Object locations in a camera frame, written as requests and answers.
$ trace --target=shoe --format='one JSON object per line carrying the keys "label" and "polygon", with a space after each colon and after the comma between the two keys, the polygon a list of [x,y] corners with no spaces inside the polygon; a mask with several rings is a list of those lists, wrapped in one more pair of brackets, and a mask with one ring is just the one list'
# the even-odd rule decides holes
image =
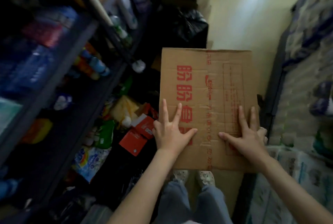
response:
{"label": "shoe", "polygon": [[205,185],[215,186],[214,175],[212,172],[209,171],[199,170],[197,172],[197,181],[201,188],[203,188]]}
{"label": "shoe", "polygon": [[181,181],[183,184],[189,178],[189,171],[188,170],[173,170],[174,179],[177,181]]}

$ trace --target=forearm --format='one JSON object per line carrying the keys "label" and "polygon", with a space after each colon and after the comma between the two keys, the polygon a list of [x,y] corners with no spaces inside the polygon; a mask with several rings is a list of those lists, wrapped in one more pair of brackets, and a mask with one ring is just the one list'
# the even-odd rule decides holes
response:
{"label": "forearm", "polygon": [[149,223],[157,197],[176,157],[158,150],[137,184],[121,202],[108,224]]}
{"label": "forearm", "polygon": [[268,157],[262,164],[262,173],[297,223],[333,223],[333,215],[285,172],[277,160]]}

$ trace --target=floor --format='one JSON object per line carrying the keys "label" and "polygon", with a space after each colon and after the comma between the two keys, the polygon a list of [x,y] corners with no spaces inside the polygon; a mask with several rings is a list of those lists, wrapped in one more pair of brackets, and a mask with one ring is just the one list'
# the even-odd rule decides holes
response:
{"label": "floor", "polygon": [[[265,95],[281,33],[290,23],[297,0],[211,0],[208,40],[212,49],[252,50],[260,74],[258,93]],[[214,170],[216,185],[225,195],[232,215],[243,173]],[[194,172],[186,184],[192,206],[199,192]]]}

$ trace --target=right hand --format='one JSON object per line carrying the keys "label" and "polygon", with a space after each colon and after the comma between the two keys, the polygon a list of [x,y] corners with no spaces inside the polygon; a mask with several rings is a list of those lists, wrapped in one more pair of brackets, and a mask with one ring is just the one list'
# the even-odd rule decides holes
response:
{"label": "right hand", "polygon": [[219,137],[231,143],[241,154],[244,155],[257,169],[262,169],[262,164],[269,158],[265,148],[267,130],[260,128],[258,131],[255,108],[251,108],[250,127],[244,115],[244,109],[239,106],[238,120],[241,126],[242,137],[236,138],[227,133],[220,132]]}

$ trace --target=left hand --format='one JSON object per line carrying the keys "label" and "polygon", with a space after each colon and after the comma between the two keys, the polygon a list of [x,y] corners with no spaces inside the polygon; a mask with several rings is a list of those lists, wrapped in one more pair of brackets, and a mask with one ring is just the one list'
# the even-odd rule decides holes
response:
{"label": "left hand", "polygon": [[159,121],[154,121],[154,129],[152,133],[156,139],[158,150],[166,150],[174,157],[183,151],[189,140],[196,134],[197,129],[190,129],[186,134],[179,131],[179,121],[181,118],[181,103],[177,106],[177,112],[172,122],[169,122],[169,113],[167,101],[163,99],[162,107],[160,108]]}

